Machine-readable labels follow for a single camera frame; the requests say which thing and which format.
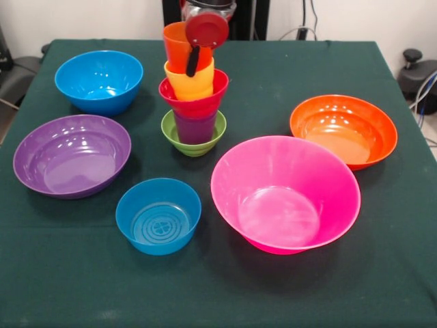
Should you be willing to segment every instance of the orange bowl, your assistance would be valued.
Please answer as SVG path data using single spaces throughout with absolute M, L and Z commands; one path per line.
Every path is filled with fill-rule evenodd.
M 293 136 L 334 152 L 350 169 L 369 167 L 385 159 L 397 144 L 393 121 L 377 106 L 337 94 L 300 103 L 290 117 Z

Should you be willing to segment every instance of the purple bowl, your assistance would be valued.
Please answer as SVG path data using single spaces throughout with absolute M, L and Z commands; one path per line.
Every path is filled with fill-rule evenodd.
M 38 193 L 61 199 L 87 197 L 114 180 L 131 147 L 128 131 L 109 118 L 66 116 L 41 125 L 21 141 L 14 172 Z

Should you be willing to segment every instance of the table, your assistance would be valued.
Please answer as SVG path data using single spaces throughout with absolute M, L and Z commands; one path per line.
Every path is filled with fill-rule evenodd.
M 96 49 L 126 51 L 144 65 L 139 95 L 115 117 L 132 154 L 95 196 L 44 197 L 15 178 L 14 150 L 42 123 L 79 113 L 53 78 L 68 58 Z M 436 327 L 437 165 L 376 44 L 228 42 L 215 58 L 231 79 L 221 106 L 228 127 L 211 152 L 192 159 L 160 131 L 169 110 L 158 95 L 161 41 L 53 42 L 0 150 L 0 327 Z M 289 135 L 292 109 L 327 93 L 382 108 L 398 146 L 355 173 L 363 203 L 344 237 L 293 256 L 265 254 L 221 218 L 210 174 L 245 139 Z M 187 247 L 153 257 L 117 230 L 115 207 L 131 186 L 161 176 L 195 188 L 203 212 Z

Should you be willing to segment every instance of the bowl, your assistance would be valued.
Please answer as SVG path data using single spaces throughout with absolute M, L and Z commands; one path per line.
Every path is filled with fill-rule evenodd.
M 28 188 L 47 196 L 82 198 L 105 188 L 126 164 L 128 132 L 96 115 L 73 115 L 41 125 L 17 147 L 13 166 Z
M 226 131 L 226 118 L 220 111 L 217 111 L 214 132 L 212 133 L 212 140 L 197 145 L 188 145 L 179 141 L 178 130 L 176 128 L 173 111 L 169 111 L 167 114 L 165 114 L 163 120 L 161 121 L 161 130 L 167 140 L 170 141 L 170 143 L 182 154 L 190 157 L 198 157 L 209 152 L 219 142 Z
M 214 88 L 212 96 L 193 101 L 178 100 L 167 78 L 160 83 L 158 90 L 161 97 L 180 116 L 186 118 L 205 118 L 219 109 L 221 100 L 229 85 L 229 77 L 222 70 L 215 69 L 212 85 Z
M 317 96 L 300 103 L 290 117 L 295 137 L 314 141 L 353 170 L 388 157 L 397 144 L 393 121 L 377 106 L 350 96 Z
M 201 202 L 185 182 L 170 178 L 143 181 L 118 202 L 115 218 L 133 247 L 149 255 L 183 248 L 200 220 Z
M 226 152 L 212 172 L 211 193 L 233 229 L 278 255 L 337 240 L 361 205 L 356 178 L 339 157 L 283 135 L 250 139 Z
M 142 78 L 143 66 L 135 57 L 119 51 L 92 51 L 63 63 L 55 84 L 85 113 L 114 116 L 127 110 Z
M 178 100 L 193 101 L 210 97 L 214 91 L 214 58 L 203 70 L 198 70 L 193 77 L 185 73 L 173 73 L 169 69 L 169 62 L 164 65 L 164 71 L 173 87 Z

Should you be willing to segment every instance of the blue bowl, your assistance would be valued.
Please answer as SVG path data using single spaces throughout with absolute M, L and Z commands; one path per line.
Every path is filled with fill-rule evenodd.
M 119 51 L 92 51 L 59 67 L 55 84 L 85 113 L 114 116 L 127 110 L 138 93 L 143 66 Z
M 122 234 L 139 251 L 167 255 L 193 237 L 201 202 L 186 183 L 156 178 L 130 188 L 118 202 L 115 220 Z

